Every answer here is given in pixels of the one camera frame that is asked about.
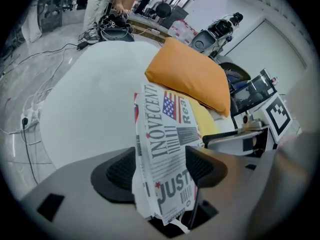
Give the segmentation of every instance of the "person's hand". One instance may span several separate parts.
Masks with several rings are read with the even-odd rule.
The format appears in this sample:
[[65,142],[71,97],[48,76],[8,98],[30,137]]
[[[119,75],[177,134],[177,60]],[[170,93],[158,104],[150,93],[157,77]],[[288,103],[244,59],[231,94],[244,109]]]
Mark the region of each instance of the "person's hand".
[[115,10],[116,10],[116,13],[119,14],[119,15],[122,15],[125,12],[125,8],[122,5],[122,3],[117,3],[115,5]]

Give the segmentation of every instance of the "white door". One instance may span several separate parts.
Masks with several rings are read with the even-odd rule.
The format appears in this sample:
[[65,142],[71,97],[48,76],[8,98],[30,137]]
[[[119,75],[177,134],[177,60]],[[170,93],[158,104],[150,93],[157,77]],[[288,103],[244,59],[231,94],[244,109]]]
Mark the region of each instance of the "white door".
[[275,88],[280,94],[287,94],[306,69],[294,48],[268,21],[226,55],[247,71],[251,79],[266,68],[271,78],[278,78]]

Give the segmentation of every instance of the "beige pants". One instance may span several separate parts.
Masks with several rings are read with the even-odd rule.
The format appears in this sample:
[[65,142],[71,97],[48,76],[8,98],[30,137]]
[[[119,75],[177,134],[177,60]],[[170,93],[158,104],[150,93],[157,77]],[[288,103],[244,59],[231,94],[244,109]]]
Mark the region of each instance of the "beige pants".
[[103,16],[108,3],[112,2],[113,0],[88,0],[84,14],[83,31],[92,28],[94,22],[97,23]]

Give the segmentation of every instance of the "orange pillow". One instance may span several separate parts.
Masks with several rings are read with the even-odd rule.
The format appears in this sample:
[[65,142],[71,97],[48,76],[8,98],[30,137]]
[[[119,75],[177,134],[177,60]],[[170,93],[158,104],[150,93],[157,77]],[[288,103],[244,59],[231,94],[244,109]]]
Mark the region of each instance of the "orange pillow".
[[145,75],[150,82],[189,95],[228,117],[230,93],[224,70],[212,59],[170,37]]

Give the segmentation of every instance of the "sneaker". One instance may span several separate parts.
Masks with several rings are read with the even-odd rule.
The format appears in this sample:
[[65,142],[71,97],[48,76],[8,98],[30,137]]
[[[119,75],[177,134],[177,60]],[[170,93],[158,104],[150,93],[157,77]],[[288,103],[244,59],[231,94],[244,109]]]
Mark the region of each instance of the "sneaker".
[[92,28],[86,31],[83,35],[83,40],[87,41],[88,44],[93,45],[99,42],[98,36],[97,36],[97,30]]

